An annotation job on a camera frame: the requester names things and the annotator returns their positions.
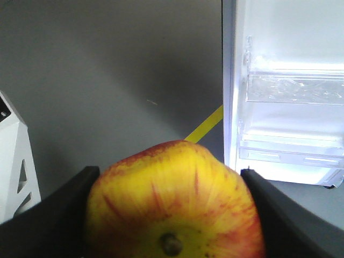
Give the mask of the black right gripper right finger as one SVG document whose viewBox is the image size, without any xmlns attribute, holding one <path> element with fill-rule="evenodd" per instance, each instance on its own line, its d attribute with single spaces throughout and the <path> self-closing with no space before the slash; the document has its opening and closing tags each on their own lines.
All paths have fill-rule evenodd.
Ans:
<svg viewBox="0 0 344 258">
<path fill-rule="evenodd" d="M 302 207 L 253 169 L 241 177 L 260 217 L 267 257 L 343 257 L 343 230 Z"/>
</svg>

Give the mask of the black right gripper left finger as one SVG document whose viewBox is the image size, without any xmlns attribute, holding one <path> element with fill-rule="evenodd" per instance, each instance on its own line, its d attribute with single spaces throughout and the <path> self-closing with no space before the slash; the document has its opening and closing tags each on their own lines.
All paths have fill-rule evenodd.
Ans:
<svg viewBox="0 0 344 258">
<path fill-rule="evenodd" d="M 1 224 L 1 257 L 83 257 L 90 189 L 99 177 L 86 166 L 39 204 Z"/>
</svg>

